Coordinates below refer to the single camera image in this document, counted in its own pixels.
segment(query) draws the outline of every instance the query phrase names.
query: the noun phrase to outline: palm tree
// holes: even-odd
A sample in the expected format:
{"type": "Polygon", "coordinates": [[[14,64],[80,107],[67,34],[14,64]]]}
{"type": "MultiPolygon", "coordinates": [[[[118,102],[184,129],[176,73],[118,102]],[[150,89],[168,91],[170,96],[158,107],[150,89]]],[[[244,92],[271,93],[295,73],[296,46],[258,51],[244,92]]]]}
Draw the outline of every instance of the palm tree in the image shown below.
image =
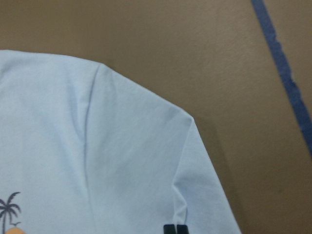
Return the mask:
{"type": "Polygon", "coordinates": [[[2,234],[5,233],[5,219],[6,216],[9,215],[10,218],[10,223],[12,223],[12,214],[15,215],[15,217],[17,217],[17,213],[15,212],[15,210],[13,208],[18,209],[18,211],[20,212],[20,207],[17,204],[11,204],[12,199],[15,197],[15,195],[19,194],[20,192],[16,192],[16,193],[12,193],[9,198],[7,203],[5,203],[3,200],[0,199],[0,204],[3,206],[0,206],[0,220],[3,217],[3,225],[2,225],[2,234]]]}

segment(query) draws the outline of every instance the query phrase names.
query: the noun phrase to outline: light blue t-shirt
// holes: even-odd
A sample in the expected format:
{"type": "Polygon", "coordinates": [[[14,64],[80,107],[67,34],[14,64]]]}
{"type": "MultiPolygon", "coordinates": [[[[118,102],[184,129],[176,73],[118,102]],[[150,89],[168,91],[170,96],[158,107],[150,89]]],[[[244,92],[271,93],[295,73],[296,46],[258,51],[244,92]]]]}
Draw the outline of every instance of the light blue t-shirt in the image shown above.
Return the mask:
{"type": "Polygon", "coordinates": [[[239,234],[183,109],[108,66],[0,51],[0,234],[239,234]]]}

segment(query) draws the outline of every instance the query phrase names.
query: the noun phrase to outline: brown floor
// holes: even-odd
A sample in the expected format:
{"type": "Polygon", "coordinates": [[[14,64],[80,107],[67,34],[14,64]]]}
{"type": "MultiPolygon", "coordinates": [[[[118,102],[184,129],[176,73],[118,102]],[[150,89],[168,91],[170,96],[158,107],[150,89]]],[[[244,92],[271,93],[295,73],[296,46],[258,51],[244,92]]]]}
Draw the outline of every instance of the brown floor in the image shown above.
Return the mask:
{"type": "MultiPolygon", "coordinates": [[[[312,113],[312,3],[267,0],[312,113]]],[[[107,64],[194,118],[244,234],[312,233],[312,162],[249,0],[0,1],[0,49],[107,64]]]]}

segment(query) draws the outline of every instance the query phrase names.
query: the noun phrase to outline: palm tree print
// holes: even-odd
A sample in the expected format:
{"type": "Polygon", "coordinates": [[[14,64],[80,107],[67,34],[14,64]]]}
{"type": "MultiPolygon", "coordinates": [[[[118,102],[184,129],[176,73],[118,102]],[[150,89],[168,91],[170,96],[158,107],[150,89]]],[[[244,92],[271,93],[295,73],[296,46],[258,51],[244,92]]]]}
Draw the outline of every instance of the palm tree print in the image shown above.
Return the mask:
{"type": "Polygon", "coordinates": [[[12,223],[12,214],[15,215],[15,217],[18,217],[17,212],[14,209],[17,209],[20,212],[20,207],[17,204],[11,204],[11,201],[19,193],[20,192],[12,193],[6,203],[0,199],[0,221],[2,219],[2,234],[5,234],[7,215],[9,216],[10,224],[12,223]]]}

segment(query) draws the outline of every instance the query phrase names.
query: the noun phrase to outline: blue painter's tape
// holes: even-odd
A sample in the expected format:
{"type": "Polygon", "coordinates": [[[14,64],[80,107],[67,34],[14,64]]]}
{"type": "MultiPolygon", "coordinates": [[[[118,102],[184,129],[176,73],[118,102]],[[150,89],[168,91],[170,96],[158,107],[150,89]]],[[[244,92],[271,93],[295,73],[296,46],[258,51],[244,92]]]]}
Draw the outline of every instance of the blue painter's tape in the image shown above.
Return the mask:
{"type": "Polygon", "coordinates": [[[260,22],[267,44],[275,61],[289,101],[296,115],[303,137],[312,156],[312,122],[304,105],[300,90],[292,79],[292,71],[282,51],[281,44],[276,40],[276,32],[263,0],[251,0],[260,22]]]}

